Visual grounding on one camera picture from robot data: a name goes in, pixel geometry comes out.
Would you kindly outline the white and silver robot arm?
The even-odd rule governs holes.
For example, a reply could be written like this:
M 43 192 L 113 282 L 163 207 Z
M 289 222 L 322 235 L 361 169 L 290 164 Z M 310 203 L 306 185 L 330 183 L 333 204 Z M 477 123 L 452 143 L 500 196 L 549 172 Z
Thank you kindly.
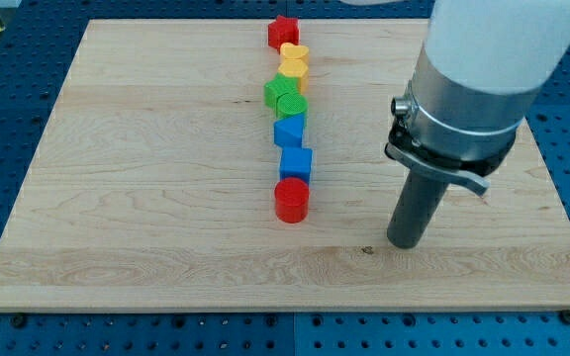
M 388 156 L 477 195 L 570 45 L 570 0 L 435 2 Z

